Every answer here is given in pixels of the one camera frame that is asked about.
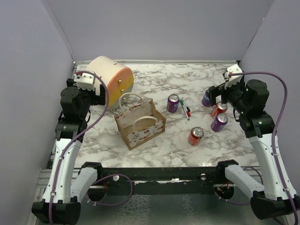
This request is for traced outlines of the red cola can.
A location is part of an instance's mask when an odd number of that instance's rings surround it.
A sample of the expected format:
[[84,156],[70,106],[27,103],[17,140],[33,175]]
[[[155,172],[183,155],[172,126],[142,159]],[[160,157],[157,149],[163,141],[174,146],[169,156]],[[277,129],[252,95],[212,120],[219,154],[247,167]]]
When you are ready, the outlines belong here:
[[210,115],[211,115],[211,117],[214,118],[214,117],[216,117],[220,113],[225,113],[227,111],[227,109],[228,109],[227,104],[223,104],[222,102],[217,102],[214,105],[214,107],[213,107]]

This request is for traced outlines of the orange red soda can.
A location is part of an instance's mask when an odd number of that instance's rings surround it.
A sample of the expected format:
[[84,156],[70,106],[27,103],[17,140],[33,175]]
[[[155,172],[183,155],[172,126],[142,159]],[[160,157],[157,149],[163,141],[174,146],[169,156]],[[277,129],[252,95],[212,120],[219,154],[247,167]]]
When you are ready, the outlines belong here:
[[196,146],[199,144],[201,139],[204,137],[204,131],[200,127],[194,127],[191,129],[190,134],[188,136],[188,143]]

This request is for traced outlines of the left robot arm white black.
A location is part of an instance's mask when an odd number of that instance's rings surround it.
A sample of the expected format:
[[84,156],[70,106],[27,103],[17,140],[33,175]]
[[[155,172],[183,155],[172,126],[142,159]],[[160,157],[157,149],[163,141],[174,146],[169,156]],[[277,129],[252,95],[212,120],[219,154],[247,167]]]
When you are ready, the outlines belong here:
[[92,105],[108,108],[109,96],[105,83],[95,77],[91,90],[82,90],[71,80],[60,93],[62,112],[55,128],[55,153],[51,175],[39,202],[31,212],[42,223],[75,225],[81,213],[81,202],[90,186],[103,181],[100,163],[87,162],[72,179],[75,160],[83,143],[84,134],[93,126],[87,125],[86,116]]

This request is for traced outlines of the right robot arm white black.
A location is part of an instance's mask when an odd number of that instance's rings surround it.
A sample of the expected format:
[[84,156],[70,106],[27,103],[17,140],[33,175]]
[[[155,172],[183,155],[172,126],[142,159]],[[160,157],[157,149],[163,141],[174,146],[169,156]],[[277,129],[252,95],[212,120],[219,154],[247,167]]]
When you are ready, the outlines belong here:
[[220,96],[222,103],[229,103],[240,114],[237,121],[255,151],[263,184],[254,180],[234,160],[218,162],[216,180],[235,184],[248,197],[253,213],[260,220],[299,210],[300,197],[289,181],[278,138],[273,135],[274,120],[264,110],[269,97],[267,84],[256,79],[240,81],[231,87],[223,83],[209,87],[207,93],[211,105],[215,105]]

